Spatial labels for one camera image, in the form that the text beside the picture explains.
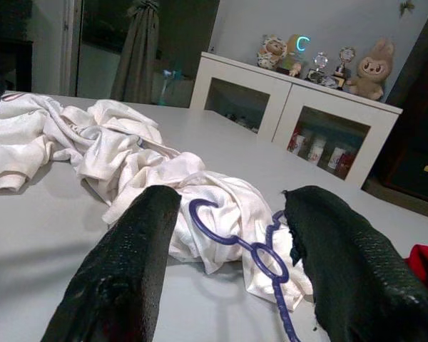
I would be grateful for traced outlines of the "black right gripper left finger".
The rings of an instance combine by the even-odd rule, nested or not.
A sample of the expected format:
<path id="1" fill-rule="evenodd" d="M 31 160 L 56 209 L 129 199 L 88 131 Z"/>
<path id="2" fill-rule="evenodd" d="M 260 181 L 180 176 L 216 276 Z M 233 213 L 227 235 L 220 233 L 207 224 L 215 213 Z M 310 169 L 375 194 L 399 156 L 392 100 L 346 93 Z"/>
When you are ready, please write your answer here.
<path id="1" fill-rule="evenodd" d="M 43 341 L 152 341 L 181 196 L 137 196 L 70 280 Z"/>

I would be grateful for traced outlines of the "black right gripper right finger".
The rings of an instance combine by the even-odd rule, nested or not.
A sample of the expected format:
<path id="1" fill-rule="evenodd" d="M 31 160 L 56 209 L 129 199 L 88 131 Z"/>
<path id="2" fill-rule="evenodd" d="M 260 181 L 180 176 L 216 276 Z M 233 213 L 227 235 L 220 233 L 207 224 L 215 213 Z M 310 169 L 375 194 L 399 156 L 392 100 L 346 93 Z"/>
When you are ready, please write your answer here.
<path id="1" fill-rule="evenodd" d="M 428 289 L 391 241 L 336 194 L 283 191 L 290 256 L 331 341 L 428 341 Z"/>

